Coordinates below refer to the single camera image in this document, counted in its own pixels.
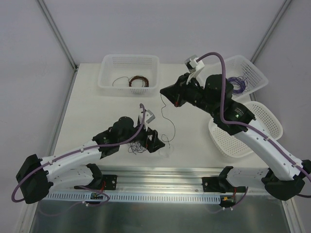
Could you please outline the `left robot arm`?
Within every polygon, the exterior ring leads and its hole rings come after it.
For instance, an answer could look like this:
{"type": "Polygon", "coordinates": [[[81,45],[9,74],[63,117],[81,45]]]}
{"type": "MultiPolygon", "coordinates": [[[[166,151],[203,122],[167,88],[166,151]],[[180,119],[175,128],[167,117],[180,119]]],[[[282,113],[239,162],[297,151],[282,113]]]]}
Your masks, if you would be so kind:
{"type": "Polygon", "coordinates": [[[18,202],[15,198],[18,190],[23,196],[20,201],[27,204],[36,203],[55,190],[72,187],[99,190],[103,186],[103,175],[96,162],[130,143],[139,144],[149,153],[165,147],[158,132],[147,127],[142,118],[135,125],[131,118],[123,116],[87,143],[62,155],[28,156],[17,172],[18,185],[12,193],[12,201],[18,202]]]}

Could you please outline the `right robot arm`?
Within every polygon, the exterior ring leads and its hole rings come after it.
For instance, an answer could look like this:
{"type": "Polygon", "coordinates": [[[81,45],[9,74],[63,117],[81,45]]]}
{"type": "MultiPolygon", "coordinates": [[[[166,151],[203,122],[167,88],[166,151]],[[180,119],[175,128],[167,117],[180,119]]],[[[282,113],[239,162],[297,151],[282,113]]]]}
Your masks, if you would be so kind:
{"type": "Polygon", "coordinates": [[[265,189],[279,200],[301,197],[304,178],[310,178],[311,162],[285,150],[245,105],[232,99],[232,91],[233,85],[224,74],[209,76],[202,87],[196,78],[185,73],[160,93],[175,107],[187,102],[209,113],[221,130],[246,144],[268,166],[264,169],[226,166],[217,177],[218,192],[244,186],[265,189]]]}

